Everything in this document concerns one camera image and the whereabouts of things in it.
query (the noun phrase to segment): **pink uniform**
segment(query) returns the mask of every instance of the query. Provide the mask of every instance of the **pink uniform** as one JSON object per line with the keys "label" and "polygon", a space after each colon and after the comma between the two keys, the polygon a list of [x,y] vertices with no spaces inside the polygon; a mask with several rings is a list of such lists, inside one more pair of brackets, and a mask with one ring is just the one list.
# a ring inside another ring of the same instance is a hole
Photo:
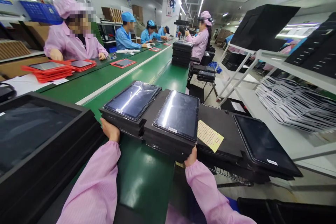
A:
{"label": "pink uniform", "polygon": [[97,58],[99,53],[104,53],[106,57],[109,55],[93,34],[85,35],[85,44],[86,49],[82,41],[70,33],[70,29],[63,22],[59,25],[50,26],[44,53],[47,57],[50,57],[50,50],[53,48],[58,49],[62,53],[64,60]]}
{"label": "pink uniform", "polygon": [[192,48],[191,53],[192,57],[199,58],[200,61],[202,60],[205,49],[207,48],[208,38],[209,38],[208,29],[204,29],[203,31],[198,33],[196,37],[192,37],[189,34],[189,36],[185,40],[195,44],[194,47]]}
{"label": "pink uniform", "polygon": [[[119,157],[119,145],[111,141],[93,154],[66,200],[57,224],[113,223]],[[186,168],[185,175],[208,224],[256,224],[232,210],[228,199],[218,191],[215,177],[204,164],[197,160]],[[189,222],[169,207],[168,223]]]}

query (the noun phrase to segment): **red tablet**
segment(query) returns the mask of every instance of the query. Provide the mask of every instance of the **red tablet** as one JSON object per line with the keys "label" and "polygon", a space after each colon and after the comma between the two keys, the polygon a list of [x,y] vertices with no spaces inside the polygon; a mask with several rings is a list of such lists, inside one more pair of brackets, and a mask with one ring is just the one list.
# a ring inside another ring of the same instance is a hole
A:
{"label": "red tablet", "polygon": [[119,67],[119,68],[125,68],[128,67],[129,65],[135,64],[136,61],[128,60],[128,59],[122,59],[115,61],[113,63],[110,63],[112,66]]}
{"label": "red tablet", "polygon": [[156,48],[156,47],[152,47],[151,49],[149,49],[150,51],[160,51],[160,48]]}

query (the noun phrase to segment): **pink cap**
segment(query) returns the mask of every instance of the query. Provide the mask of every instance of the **pink cap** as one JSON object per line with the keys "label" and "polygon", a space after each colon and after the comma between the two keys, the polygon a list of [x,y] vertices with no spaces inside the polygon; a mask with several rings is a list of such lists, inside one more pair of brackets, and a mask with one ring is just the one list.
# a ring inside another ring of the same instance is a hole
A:
{"label": "pink cap", "polygon": [[70,16],[70,11],[76,7],[75,0],[54,0],[54,6],[61,18],[67,19]]}
{"label": "pink cap", "polygon": [[211,18],[210,13],[206,10],[201,13],[201,18],[204,18],[205,24],[211,26],[212,22],[210,22],[208,19]]}

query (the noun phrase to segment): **workbench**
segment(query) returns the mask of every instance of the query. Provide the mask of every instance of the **workbench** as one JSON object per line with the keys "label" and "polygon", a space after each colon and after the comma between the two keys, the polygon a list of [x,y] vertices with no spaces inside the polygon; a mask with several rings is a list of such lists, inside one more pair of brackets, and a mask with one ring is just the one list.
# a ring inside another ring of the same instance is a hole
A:
{"label": "workbench", "polygon": [[[172,45],[160,44],[155,47],[161,50],[158,52],[142,50],[132,56],[118,54],[115,60],[127,57],[137,62],[129,67],[121,69],[111,66],[109,62],[103,63],[104,66],[97,66],[94,71],[68,78],[70,81],[66,83],[47,86],[49,88],[43,88],[38,92],[90,108],[97,120],[101,116],[98,109],[134,80],[161,86],[163,90],[185,92],[188,69],[171,65]],[[165,223],[175,161],[125,134],[120,138],[120,150],[117,176],[118,203],[139,213],[145,223]],[[75,184],[81,171],[68,187]]]}

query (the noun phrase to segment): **worker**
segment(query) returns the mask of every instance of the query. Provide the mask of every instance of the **worker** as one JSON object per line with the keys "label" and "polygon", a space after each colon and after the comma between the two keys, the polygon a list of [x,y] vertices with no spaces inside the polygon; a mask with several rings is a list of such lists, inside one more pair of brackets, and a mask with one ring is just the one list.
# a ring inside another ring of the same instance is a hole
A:
{"label": "worker", "polygon": [[160,35],[160,36],[163,36],[163,37],[166,37],[166,33],[170,34],[169,33],[169,27],[168,26],[165,26],[165,27],[161,27],[157,33]]}
{"label": "worker", "polygon": [[[120,132],[105,119],[100,120],[109,141],[101,146],[86,164],[64,204],[57,224],[113,223],[117,206]],[[184,163],[187,182],[208,224],[256,224],[252,219],[232,210],[229,200],[218,191],[213,174],[197,160],[196,147]],[[167,216],[166,224],[177,223],[167,222],[172,219]]]}
{"label": "worker", "polygon": [[130,12],[124,12],[121,15],[123,26],[121,26],[115,33],[115,42],[117,44],[117,50],[124,49],[137,49],[141,47],[147,47],[147,44],[137,44],[131,40],[131,31],[134,31],[135,18]]}
{"label": "worker", "polygon": [[210,13],[206,10],[201,13],[201,16],[198,19],[199,33],[197,37],[192,37],[189,31],[185,31],[186,41],[194,43],[192,48],[192,57],[199,58],[199,61],[202,61],[205,49],[210,46],[211,39],[211,26],[212,26],[212,17]]}
{"label": "worker", "polygon": [[44,53],[52,60],[86,60],[109,54],[91,33],[93,10],[75,0],[55,0],[54,6],[63,23],[49,27]]}
{"label": "worker", "polygon": [[147,21],[147,27],[141,33],[141,43],[153,43],[153,39],[161,40],[167,39],[166,36],[161,36],[155,32],[156,25],[153,20]]}

